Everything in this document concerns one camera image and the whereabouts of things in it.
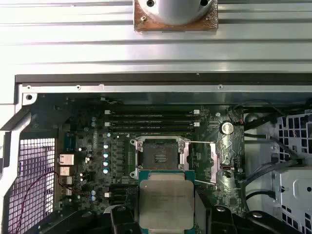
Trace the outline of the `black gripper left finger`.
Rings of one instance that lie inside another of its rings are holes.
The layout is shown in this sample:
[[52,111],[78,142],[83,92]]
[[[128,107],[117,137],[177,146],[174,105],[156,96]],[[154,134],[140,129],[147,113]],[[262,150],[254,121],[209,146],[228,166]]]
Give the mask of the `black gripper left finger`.
[[102,212],[65,209],[31,228],[33,234],[140,234],[137,222],[138,189],[124,190],[124,202],[116,196]]

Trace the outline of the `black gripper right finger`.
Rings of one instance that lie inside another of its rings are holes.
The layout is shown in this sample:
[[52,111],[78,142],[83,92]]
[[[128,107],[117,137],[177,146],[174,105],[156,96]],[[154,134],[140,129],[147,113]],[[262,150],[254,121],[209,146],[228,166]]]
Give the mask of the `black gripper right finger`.
[[195,224],[200,234],[298,234],[300,231],[262,211],[251,211],[240,217],[224,206],[214,206],[195,187]]

